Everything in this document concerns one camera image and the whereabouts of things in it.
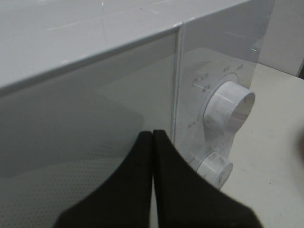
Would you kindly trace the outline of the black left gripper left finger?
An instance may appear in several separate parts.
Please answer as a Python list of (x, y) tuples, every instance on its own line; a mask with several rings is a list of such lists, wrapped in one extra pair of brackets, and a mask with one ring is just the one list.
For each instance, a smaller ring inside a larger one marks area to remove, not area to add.
[(152, 194), (152, 133), (140, 132), (115, 172), (63, 211), (56, 228), (148, 228)]

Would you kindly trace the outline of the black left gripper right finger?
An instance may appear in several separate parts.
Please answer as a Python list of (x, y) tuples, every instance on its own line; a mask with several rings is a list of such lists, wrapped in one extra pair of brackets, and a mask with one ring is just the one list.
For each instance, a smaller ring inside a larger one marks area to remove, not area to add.
[(164, 130), (153, 131), (154, 187), (161, 228), (260, 228), (249, 207), (200, 177)]

